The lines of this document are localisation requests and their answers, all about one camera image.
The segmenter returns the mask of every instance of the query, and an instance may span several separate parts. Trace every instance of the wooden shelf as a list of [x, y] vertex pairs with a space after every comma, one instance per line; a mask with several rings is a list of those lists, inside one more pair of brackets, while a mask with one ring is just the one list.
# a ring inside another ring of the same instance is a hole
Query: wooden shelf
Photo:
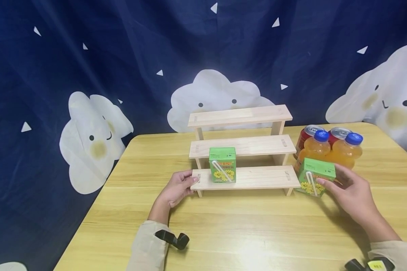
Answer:
[[190, 145], [190, 159], [208, 158], [210, 148], [235, 147], [237, 156], [294, 154], [295, 146], [287, 134], [264, 137], [196, 140]]
[[192, 128], [206, 126], [225, 126], [248, 123], [285, 122], [292, 120], [286, 105], [261, 106], [254, 108], [231, 109], [191, 113], [188, 126]]
[[199, 197], [205, 190], [235, 190], [235, 189], [281, 189], [287, 196], [293, 188], [300, 187], [297, 175], [292, 166], [256, 166], [237, 168], [236, 183], [213, 183], [210, 169], [194, 169], [193, 177], [200, 177], [191, 190], [198, 191]]

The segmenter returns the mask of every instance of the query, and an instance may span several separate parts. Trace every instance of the white cloud print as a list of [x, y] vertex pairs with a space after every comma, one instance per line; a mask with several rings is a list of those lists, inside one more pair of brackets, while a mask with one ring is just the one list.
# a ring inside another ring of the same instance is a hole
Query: white cloud print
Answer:
[[407, 151], [407, 45], [358, 77], [330, 105], [326, 120], [373, 123]]
[[7, 262], [0, 265], [0, 271], [27, 271], [27, 269], [22, 263]]
[[[215, 70], [200, 71], [193, 83], [176, 89], [170, 102], [172, 109], [167, 114], [167, 122], [177, 132], [192, 131], [187, 127], [191, 113], [274, 105], [269, 99], [261, 97], [261, 93], [254, 83], [249, 81], [231, 83], [223, 74]], [[258, 123], [206, 127], [203, 130], [270, 126], [271, 123]]]
[[70, 121], [63, 128], [60, 151], [69, 165], [72, 187], [80, 194], [90, 194], [104, 185], [125, 150], [121, 138], [134, 128], [121, 109], [104, 96], [89, 98], [74, 92], [68, 106]]

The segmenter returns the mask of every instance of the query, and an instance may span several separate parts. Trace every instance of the soda can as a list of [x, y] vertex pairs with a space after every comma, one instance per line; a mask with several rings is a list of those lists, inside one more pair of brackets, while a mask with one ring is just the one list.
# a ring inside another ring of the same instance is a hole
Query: soda can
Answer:
[[318, 125], [308, 125], [300, 132], [300, 136], [298, 137], [297, 140], [297, 145], [295, 146], [295, 149], [297, 150], [297, 153], [294, 154], [295, 159], [297, 159], [298, 155], [300, 154], [300, 151], [304, 149], [304, 142], [306, 141], [306, 139], [313, 137], [315, 132], [319, 130], [325, 131], [324, 128]]
[[329, 135], [330, 146], [333, 146], [340, 139], [344, 140], [349, 133], [352, 133], [352, 131], [343, 127], [332, 128]]

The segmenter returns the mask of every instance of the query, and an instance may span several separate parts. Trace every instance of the three-tier wooden display stand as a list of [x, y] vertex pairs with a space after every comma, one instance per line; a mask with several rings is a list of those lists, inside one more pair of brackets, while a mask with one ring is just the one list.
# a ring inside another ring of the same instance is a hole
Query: three-tier wooden display stand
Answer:
[[[286, 166], [289, 154], [296, 152], [289, 135], [282, 134], [287, 120], [292, 120], [286, 105], [272, 105], [256, 108], [232, 109], [190, 114], [188, 126], [195, 129], [197, 141], [190, 146], [190, 159], [195, 159], [198, 169], [193, 177], [200, 177], [191, 187], [202, 197], [204, 190], [233, 189], [284, 189], [287, 196], [294, 188], [300, 187], [292, 166]], [[202, 127], [242, 125], [272, 122], [269, 136], [241, 137], [204, 140]], [[211, 170], [203, 169], [209, 159], [211, 147], [235, 147], [237, 157], [271, 155], [275, 166], [238, 167], [236, 183], [213, 183]]]

